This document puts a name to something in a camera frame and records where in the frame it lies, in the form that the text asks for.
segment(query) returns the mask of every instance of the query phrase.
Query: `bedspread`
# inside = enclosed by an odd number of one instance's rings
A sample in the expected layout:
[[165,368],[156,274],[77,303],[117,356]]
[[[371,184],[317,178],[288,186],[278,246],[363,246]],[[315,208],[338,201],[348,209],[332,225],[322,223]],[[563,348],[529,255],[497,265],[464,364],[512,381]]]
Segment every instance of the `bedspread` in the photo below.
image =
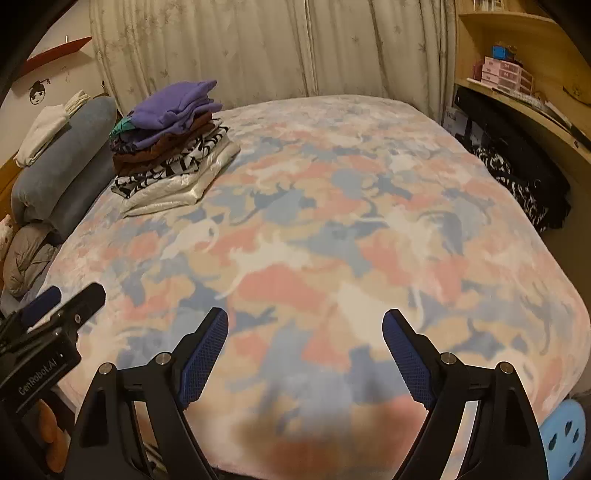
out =
[[121,218],[105,192],[51,266],[46,285],[65,299],[91,281],[107,295],[62,382],[76,404],[101,363],[171,351],[213,306],[230,332],[186,416],[227,471],[391,479],[426,415],[382,338],[391,308],[467,364],[512,362],[538,421],[564,398],[589,357],[583,302],[509,192],[440,126],[362,96],[222,116],[242,151],[200,203]]

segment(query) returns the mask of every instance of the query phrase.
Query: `gray pillow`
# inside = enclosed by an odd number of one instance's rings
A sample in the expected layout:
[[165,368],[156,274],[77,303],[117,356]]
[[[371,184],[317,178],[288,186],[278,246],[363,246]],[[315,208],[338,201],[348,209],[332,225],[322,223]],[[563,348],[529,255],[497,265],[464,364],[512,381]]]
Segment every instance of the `gray pillow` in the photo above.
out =
[[70,183],[47,219],[62,242],[72,234],[93,202],[114,178],[113,154],[109,142],[106,142]]
[[70,118],[47,150],[18,176],[11,196],[17,223],[49,218],[70,183],[108,140],[116,116],[115,100],[103,96]]

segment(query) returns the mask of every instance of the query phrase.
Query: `black bag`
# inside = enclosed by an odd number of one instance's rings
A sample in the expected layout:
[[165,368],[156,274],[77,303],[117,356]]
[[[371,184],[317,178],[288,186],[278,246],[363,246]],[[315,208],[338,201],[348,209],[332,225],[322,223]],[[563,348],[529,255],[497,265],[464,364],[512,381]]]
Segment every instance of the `black bag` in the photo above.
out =
[[499,110],[497,101],[459,87],[456,105],[486,132],[494,149],[512,165],[512,174],[547,209],[545,227],[561,228],[570,212],[566,201],[570,185],[546,152]]

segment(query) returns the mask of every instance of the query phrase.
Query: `folded clothes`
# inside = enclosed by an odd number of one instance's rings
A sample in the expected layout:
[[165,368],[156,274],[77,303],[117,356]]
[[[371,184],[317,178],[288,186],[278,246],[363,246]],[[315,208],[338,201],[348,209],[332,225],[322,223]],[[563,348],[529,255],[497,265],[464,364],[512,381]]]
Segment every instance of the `folded clothes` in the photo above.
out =
[[222,109],[221,103],[215,103],[211,99],[207,99],[206,103],[203,103],[204,101],[201,100],[200,105],[198,105],[199,101],[195,102],[193,112],[185,120],[178,121],[178,123],[164,130],[135,129],[123,132],[119,136],[121,143],[115,151],[117,153],[132,153],[154,145],[165,134],[182,135],[191,128],[195,117],[207,112],[216,113]]
[[141,162],[134,164],[128,163],[124,168],[121,169],[121,171],[119,172],[119,176],[125,177],[135,175],[138,176],[138,178],[145,178],[145,176],[141,175],[142,173],[148,172],[153,168],[162,165],[162,163],[164,162],[170,163],[174,160],[180,160],[188,153],[191,153],[195,148],[195,145],[197,145],[198,139],[202,139],[203,142],[203,138],[210,135],[221,124],[222,121],[220,119],[214,119],[211,122],[206,123],[202,127],[195,130],[194,133],[192,133],[189,136],[187,142],[184,145],[179,145],[178,147],[173,148],[172,150],[160,155],[158,158],[155,158],[149,162]]
[[193,113],[195,102],[206,98],[216,85],[216,80],[173,83],[138,104],[128,116],[136,128],[166,129],[185,121]]
[[220,143],[216,148],[211,150],[209,155],[203,159],[197,171],[162,179],[144,189],[138,190],[130,198],[124,199],[121,204],[121,212],[126,212],[137,206],[145,206],[166,195],[176,193],[192,184],[199,177],[200,172],[202,173],[207,169],[218,155],[229,145],[228,142]]
[[[203,193],[213,183],[219,173],[235,158],[240,152],[240,146],[232,141],[229,141],[226,147],[215,157],[211,158],[211,161],[206,162],[207,167],[199,169],[196,173],[180,175],[172,177],[167,180],[171,180],[174,187],[178,187],[178,190],[174,193],[170,193],[165,196],[160,196],[160,192],[163,188],[154,190],[154,195],[158,195],[155,200],[150,200],[147,196],[141,205],[133,208],[129,208],[124,212],[124,216],[137,216],[146,215],[149,213],[161,212],[163,210],[169,210],[176,207],[195,205],[203,196]],[[158,187],[158,183],[152,185],[152,187]]]
[[204,113],[203,115],[195,118],[193,124],[189,128],[189,131],[182,135],[165,134],[160,139],[158,139],[154,145],[151,145],[150,147],[143,150],[138,150],[134,153],[116,153],[113,156],[115,168],[117,169],[118,164],[123,163],[150,162],[158,157],[161,157],[163,154],[170,152],[176,147],[180,146],[180,148],[182,148],[197,130],[206,125],[211,120],[211,112]]
[[46,106],[35,118],[14,160],[21,168],[32,165],[70,119],[63,105]]
[[197,171],[203,159],[216,147],[223,148],[228,144],[228,130],[228,127],[218,127],[206,137],[192,140],[180,155],[169,158],[147,172],[119,176],[111,187],[112,191],[124,198],[130,198],[162,179]]
[[207,97],[216,83],[179,82],[151,95],[113,129],[113,152],[129,154],[143,150],[165,134],[186,133],[198,116],[219,112],[222,105]]
[[88,101],[90,97],[86,94],[84,90],[80,90],[77,94],[75,94],[68,102],[65,104],[64,108],[68,114],[68,116],[74,115],[80,108]]

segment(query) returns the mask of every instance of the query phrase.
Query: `beige curtain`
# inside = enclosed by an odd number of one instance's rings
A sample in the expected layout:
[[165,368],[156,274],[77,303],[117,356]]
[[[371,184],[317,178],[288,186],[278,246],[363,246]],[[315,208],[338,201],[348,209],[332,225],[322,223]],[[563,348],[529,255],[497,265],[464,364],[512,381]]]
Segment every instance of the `beige curtain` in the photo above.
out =
[[351,93],[439,121],[453,93],[453,0],[90,0],[90,27],[122,113],[210,78],[226,109]]

